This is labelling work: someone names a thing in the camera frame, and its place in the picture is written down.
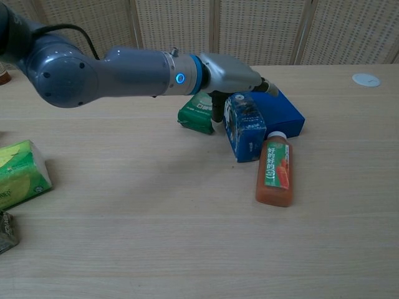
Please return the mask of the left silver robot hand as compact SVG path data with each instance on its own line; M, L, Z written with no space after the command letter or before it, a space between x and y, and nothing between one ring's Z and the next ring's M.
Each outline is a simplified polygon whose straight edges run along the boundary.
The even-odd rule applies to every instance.
M278 96L278 88L250 66L228 54L201 54L203 79L201 91L211 97L211 124L214 129L223 122L225 102L235 93L263 92Z

